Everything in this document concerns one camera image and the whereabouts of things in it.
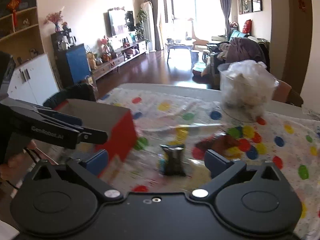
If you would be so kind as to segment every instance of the wooden tv cabinet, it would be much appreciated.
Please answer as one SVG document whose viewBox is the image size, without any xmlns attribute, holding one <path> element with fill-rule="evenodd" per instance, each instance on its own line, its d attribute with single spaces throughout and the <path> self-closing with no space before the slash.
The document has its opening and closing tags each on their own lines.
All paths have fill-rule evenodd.
<svg viewBox="0 0 320 240">
<path fill-rule="evenodd" d="M 138 50 L 139 53 L 134 55 L 131 58 L 124 58 L 124 55 L 122 54 L 125 50 L 132 48 L 134 46 L 138 46 Z M 121 67 L 122 65 L 126 64 L 127 62 L 129 62 L 130 60 L 140 56 L 141 54 L 145 53 L 147 51 L 147 45 L 145 41 L 136 41 L 134 43 L 132 43 L 130 46 L 126 47 L 126 48 L 119 48 L 119 49 L 115 49 L 115 52 L 119 55 L 116 59 L 113 60 L 114 65 L 111 64 L 110 62 L 105 62 L 102 65 L 98 66 L 97 69 L 92 70 L 92 74 L 94 76 L 94 78 L 96 80 L 98 80 L 99 78 L 103 77 L 105 74 L 109 73 L 110 71 L 118 68 L 119 71 L 119 67 Z"/>
</svg>

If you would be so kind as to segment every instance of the polka dot tablecloth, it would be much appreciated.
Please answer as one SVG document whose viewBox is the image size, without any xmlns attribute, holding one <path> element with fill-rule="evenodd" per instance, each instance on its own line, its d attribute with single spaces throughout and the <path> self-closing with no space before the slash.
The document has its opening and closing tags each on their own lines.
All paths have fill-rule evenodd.
<svg viewBox="0 0 320 240">
<path fill-rule="evenodd" d="M 226 115 L 219 103 L 148 92 L 114 89 L 101 103 L 131 109 L 138 140 L 111 181 L 126 191 L 177 191 L 189 178 L 164 177 L 157 165 L 160 144 L 185 144 L 185 158 L 204 152 L 195 144 L 223 130 L 239 141 L 226 152 L 248 164 L 272 161 L 299 196 L 303 212 L 295 232 L 304 239 L 320 238 L 320 122 L 265 113 L 254 123 Z"/>
</svg>

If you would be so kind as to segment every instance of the red pillow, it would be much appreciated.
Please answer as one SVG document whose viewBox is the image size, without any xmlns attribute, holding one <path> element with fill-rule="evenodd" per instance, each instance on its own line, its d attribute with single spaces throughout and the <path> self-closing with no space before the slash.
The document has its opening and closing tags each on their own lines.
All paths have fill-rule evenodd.
<svg viewBox="0 0 320 240">
<path fill-rule="evenodd" d="M 252 20 L 245 21 L 242 32 L 249 34 L 251 31 L 251 26 L 252 26 Z"/>
</svg>

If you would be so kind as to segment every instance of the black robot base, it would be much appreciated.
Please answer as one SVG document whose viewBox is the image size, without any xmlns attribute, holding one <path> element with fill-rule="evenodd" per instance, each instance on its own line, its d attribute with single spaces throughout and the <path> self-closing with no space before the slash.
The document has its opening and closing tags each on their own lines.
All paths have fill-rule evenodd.
<svg viewBox="0 0 320 240">
<path fill-rule="evenodd" d="M 40 161 L 12 200 L 16 239 L 291 239 L 301 202 L 273 163 L 205 163 L 214 178 L 191 194 L 123 196 L 75 160 Z"/>
</svg>

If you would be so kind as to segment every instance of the gray curtain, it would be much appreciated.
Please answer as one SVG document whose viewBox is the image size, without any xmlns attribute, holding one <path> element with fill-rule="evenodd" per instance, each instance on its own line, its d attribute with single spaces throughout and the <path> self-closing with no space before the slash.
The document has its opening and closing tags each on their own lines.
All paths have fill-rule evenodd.
<svg viewBox="0 0 320 240">
<path fill-rule="evenodd" d="M 155 26 L 155 38 L 156 38 L 155 49 L 156 50 L 161 50 L 159 32 L 158 32 L 158 27 L 157 27 L 158 0 L 150 0 L 150 2 L 152 3 L 153 23 L 154 23 L 154 26 Z"/>
<path fill-rule="evenodd" d="M 226 23 L 226 31 L 227 37 L 229 40 L 230 37 L 230 25 L 229 25 L 229 16 L 231 11 L 231 0 L 220 0 L 222 12 L 224 15 L 225 23 Z"/>
</svg>

